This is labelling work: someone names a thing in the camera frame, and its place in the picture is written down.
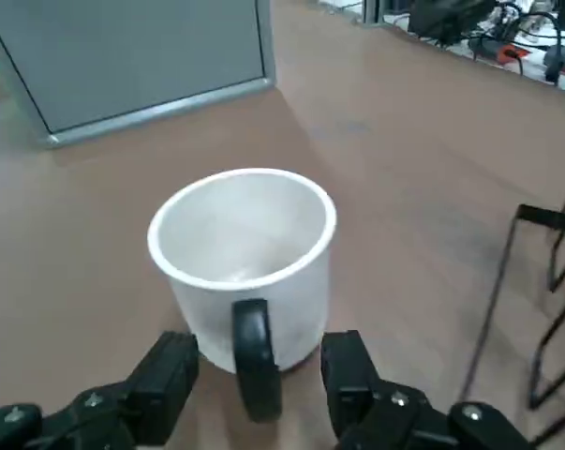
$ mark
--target metal frame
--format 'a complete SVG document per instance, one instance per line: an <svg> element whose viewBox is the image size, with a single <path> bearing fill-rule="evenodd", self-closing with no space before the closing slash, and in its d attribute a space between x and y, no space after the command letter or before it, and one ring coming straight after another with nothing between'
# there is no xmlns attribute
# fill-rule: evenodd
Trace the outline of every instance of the metal frame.
<svg viewBox="0 0 565 450"><path fill-rule="evenodd" d="M14 65L9 52L0 37L0 76L9 86L20 108L32 123L32 128L37 138L43 145L57 147L75 143L102 134L131 127L142 122L167 117L177 113L186 112L207 106L212 103L238 98L249 93L260 92L275 86L275 60L270 21L269 0L255 0L257 19L260 34L261 63L263 67L262 78L241 82L233 86L223 87L196 96L184 97L174 101L162 103L135 112L129 112L116 117L96 121L92 124L69 128L64 131L51 132L42 118L42 114L32 98L30 92L21 78L18 68Z"/></svg>
<svg viewBox="0 0 565 450"><path fill-rule="evenodd" d="M475 380L478 366L480 364L480 359L482 358L483 348L490 332L492 318L497 307L498 296L500 294L502 282L505 277L507 264L511 256L511 249L513 246L515 233L517 231L517 224L520 220L536 225L541 225L554 231L558 231L558 237L551 248L550 263L547 274L547 289L551 292L555 292L565 279L565 266L563 270L561 270L561 272L558 274L558 276L556 276L557 255L565 236L565 204L563 205L563 208L560 212L538 208L536 206L530 206L527 204L520 204L517 207L517 211L511 222L509 234L507 236L507 242L503 249L500 263L498 265L497 278L495 280L495 285L490 295L490 302L488 304L484 317L483 327L476 342L474 354L468 367L468 373L459 395L459 401L467 400L470 394L471 386L473 385L473 382ZM565 307L559 312L557 318L551 324L546 333L544 333L532 358L531 373L528 384L528 407L533 411L540 408L540 406L543 405L547 399L553 396L559 389L559 387L565 383L564 369L557 376L556 380L551 382L542 392L539 392L539 381L543 368L544 350L564 322ZM563 429L565 429L565 414L561 416L557 421L555 421L551 426L547 427L536 438L534 438L531 443L533 445L546 443L548 440L559 434L559 432L561 432Z"/></svg>

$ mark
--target metal rod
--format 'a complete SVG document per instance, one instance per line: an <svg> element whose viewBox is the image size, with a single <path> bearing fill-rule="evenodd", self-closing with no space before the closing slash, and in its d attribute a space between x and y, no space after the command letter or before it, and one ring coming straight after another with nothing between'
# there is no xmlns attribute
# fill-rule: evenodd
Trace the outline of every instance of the metal rod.
<svg viewBox="0 0 565 450"><path fill-rule="evenodd" d="M518 214L511 221L511 226L509 228L509 234L507 236L507 242L505 248L503 249L503 254L500 258L500 264L498 265L497 279L495 280L495 285L493 286L492 293L490 294L490 301L488 307L486 308L486 315L484 316L484 322L480 334L478 335L478 340L476 341L476 346L469 362L468 373L466 379L459 393L459 399L457 401L466 401L469 397L471 391L471 386L475 381L476 372L478 371L478 365L480 365L480 359L482 358L482 352L486 345L488 335L490 333L490 327L492 325L492 317L495 314L495 309L497 308L498 295L500 294L500 288L503 284L503 279L505 278L505 272L507 269L507 263L511 256L511 247L513 246L513 239L515 237L515 231L517 228Z"/></svg>
<svg viewBox="0 0 565 450"><path fill-rule="evenodd" d="M565 429L565 415L557 419L552 425L547 427L541 434L534 438L530 443L533 447L537 447L546 443Z"/></svg>

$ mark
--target mug rim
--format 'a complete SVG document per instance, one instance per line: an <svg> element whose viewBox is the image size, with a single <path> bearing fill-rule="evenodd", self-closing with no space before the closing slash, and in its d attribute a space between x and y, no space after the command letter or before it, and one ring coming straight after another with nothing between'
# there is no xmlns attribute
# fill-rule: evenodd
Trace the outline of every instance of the mug rim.
<svg viewBox="0 0 565 450"><path fill-rule="evenodd" d="M210 183L214 183L215 181L223 180L226 178L231 178L233 176L254 174L275 175L288 178L289 180L300 183L318 196L318 199L321 201L321 204L323 206L325 217L323 229L316 243L303 256L301 256L295 262L287 265L286 267L263 277L256 277L243 281L211 281L201 277L194 277L192 275L189 275L185 271L178 269L170 261L168 261L168 259L163 255L161 246L159 245L159 232L161 230L163 221L170 210L185 196ZM206 176L174 193L166 200L165 203L161 205L156 214L153 216L147 232L147 244L149 247L149 253L151 254L151 257L153 258L153 261L155 262L157 267L159 267L159 269L170 278L174 278L189 286L209 291L248 291L262 288L264 286L270 286L303 270L305 267L315 261L319 257L319 255L323 253L323 251L328 247L335 233L335 229L336 208L334 202L332 201L330 195L316 182L298 173L284 171L281 169L247 168L219 172Z"/></svg>

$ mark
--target gray panel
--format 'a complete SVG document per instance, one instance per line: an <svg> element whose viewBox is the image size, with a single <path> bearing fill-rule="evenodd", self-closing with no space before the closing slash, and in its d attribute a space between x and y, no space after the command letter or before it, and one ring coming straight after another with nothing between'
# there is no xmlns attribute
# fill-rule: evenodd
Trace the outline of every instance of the gray panel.
<svg viewBox="0 0 565 450"><path fill-rule="evenodd" d="M52 131L263 76L254 0L0 0Z"/></svg>

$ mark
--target white mug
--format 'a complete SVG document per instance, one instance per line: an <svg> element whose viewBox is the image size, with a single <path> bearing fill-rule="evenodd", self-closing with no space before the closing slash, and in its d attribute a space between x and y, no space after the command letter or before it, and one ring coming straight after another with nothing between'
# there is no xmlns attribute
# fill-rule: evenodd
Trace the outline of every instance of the white mug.
<svg viewBox="0 0 565 450"><path fill-rule="evenodd" d="M267 301L273 359L284 370L323 336L335 227L334 203L313 181L240 169L176 192L156 212L148 245L209 361L236 372L232 307L259 298Z"/></svg>

